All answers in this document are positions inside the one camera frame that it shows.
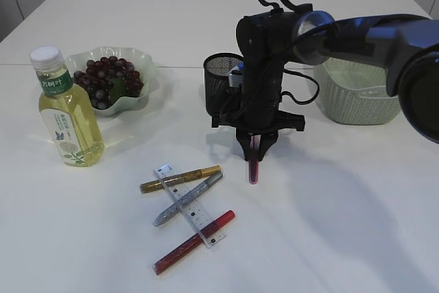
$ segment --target white bottle cap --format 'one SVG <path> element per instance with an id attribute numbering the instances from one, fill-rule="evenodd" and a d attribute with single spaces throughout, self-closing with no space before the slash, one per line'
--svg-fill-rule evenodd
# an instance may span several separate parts
<path id="1" fill-rule="evenodd" d="M 37 71 L 53 71 L 64 64 L 61 51 L 55 46 L 42 46 L 29 55 L 32 66 Z"/>

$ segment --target pen holder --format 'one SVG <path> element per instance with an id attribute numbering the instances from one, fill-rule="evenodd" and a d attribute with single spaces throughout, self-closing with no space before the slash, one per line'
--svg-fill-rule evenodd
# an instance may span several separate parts
<path id="1" fill-rule="evenodd" d="M 223 105 L 231 97 L 232 89 L 228 85 L 228 73 L 243 60 L 242 56 L 237 54 L 218 53 L 209 56 L 204 61 L 206 110 L 210 116 L 218 115 Z M 236 104 L 229 102 L 223 111 L 226 113 L 228 109 L 236 107 Z"/>

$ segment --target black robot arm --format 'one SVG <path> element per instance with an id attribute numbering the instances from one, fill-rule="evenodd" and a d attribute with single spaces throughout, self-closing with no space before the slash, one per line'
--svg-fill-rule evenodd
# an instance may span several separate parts
<path id="1" fill-rule="evenodd" d="M 277 140 L 278 130 L 305 129 L 305 118 L 278 109 L 287 62 L 319 65 L 329 57 L 387 70 L 387 92 L 399 95 L 415 129 L 439 142 L 439 21 L 411 14 L 367 16 L 335 21 L 312 5 L 277 3 L 269 12 L 245 16 L 236 37 L 244 57 L 234 108 L 211 114 L 213 127 L 232 126 L 247 160 L 251 136 L 261 135 L 258 159 Z"/>

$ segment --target glitter pen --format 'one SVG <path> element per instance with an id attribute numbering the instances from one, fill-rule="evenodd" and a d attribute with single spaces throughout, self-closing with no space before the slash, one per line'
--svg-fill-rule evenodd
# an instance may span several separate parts
<path id="1" fill-rule="evenodd" d="M 222 179 L 221 172 L 217 172 L 212 176 L 209 176 L 206 180 L 201 182 L 199 185 L 197 185 L 195 188 L 193 188 L 191 191 L 185 194 L 182 198 L 180 198 L 178 200 L 180 205 L 182 207 L 186 207 L 187 205 L 191 204 L 195 199 L 200 197 L 204 192 L 209 190 L 209 188 L 211 188 L 216 182 L 218 182 L 221 179 Z M 169 206 L 167 209 L 165 209 L 162 213 L 158 215 L 158 217 L 154 221 L 154 226 L 161 226 L 162 224 L 172 219 L 179 212 L 180 209 L 178 208 L 177 204 L 173 203 L 171 206 Z"/>
<path id="2" fill-rule="evenodd" d="M 227 211 L 221 215 L 218 219 L 214 220 L 207 226 L 205 226 L 201 232 L 205 237 L 212 236 L 214 233 L 219 231 L 223 226 L 228 224 L 235 217 L 233 211 Z M 177 261 L 181 260 L 183 257 L 188 255 L 190 252 L 195 250 L 199 245 L 203 243 L 203 239 L 196 233 L 190 237 L 183 244 L 179 245 L 176 249 L 170 252 L 168 255 L 158 260 L 154 264 L 154 271 L 156 274 L 161 274 L 170 266 L 174 265 Z"/>
<path id="3" fill-rule="evenodd" d="M 207 176 L 210 176 L 220 171 L 221 171 L 221 166 L 216 165 L 208 168 L 196 169 L 194 171 L 173 175 L 166 178 L 165 181 L 168 186 L 179 185 L 181 183 L 198 180 L 199 178 L 206 178 Z M 146 182 L 140 186 L 140 191 L 142 194 L 146 194 L 147 192 L 152 192 L 160 189 L 163 189 L 160 180 Z"/>

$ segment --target bottle label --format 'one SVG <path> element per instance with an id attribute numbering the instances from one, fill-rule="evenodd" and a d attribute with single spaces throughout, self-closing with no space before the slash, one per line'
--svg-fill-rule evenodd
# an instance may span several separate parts
<path id="1" fill-rule="evenodd" d="M 85 164 L 84 152 L 80 147 L 70 114 L 61 110 L 45 109 L 41 111 L 41 117 L 62 160 L 67 164 Z"/>
<path id="2" fill-rule="evenodd" d="M 43 93 L 48 96 L 54 96 L 67 92 L 73 86 L 69 70 L 66 70 L 61 76 L 52 79 L 39 78 Z"/>

